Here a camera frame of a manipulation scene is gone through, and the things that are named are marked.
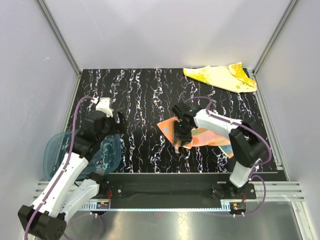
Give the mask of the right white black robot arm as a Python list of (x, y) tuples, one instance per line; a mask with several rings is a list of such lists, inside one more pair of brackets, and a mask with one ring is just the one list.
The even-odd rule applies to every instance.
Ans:
[(200, 107), (190, 107), (179, 102), (172, 107), (178, 118), (173, 124), (173, 145), (176, 149), (192, 142), (192, 130), (203, 128), (219, 134), (230, 141), (235, 165), (229, 180), (213, 193), (220, 199), (239, 198), (245, 192), (253, 171), (265, 152), (271, 156), (271, 148), (266, 140), (255, 131), (251, 120), (237, 120), (215, 114)]

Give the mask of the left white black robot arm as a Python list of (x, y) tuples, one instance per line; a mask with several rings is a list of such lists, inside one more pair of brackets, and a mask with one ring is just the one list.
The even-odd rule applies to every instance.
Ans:
[(89, 173), (75, 191), (69, 190), (100, 151), (102, 142), (127, 131), (125, 115), (118, 112), (117, 116), (119, 122), (101, 110), (94, 110), (86, 116), (81, 128), (72, 133), (69, 151), (47, 187), (30, 206), (22, 205), (18, 211), (24, 239), (32, 235), (41, 240), (59, 240), (68, 221), (87, 201), (111, 197), (108, 178), (96, 172)]

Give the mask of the orange polka dot towel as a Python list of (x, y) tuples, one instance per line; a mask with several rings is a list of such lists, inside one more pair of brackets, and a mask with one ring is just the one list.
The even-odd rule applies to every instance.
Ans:
[[(177, 119), (177, 117), (172, 117), (157, 124), (171, 144), (174, 143), (174, 121)], [(219, 147), (229, 159), (234, 156), (231, 142), (226, 137), (205, 128), (193, 128), (191, 134), (193, 139), (192, 147)]]

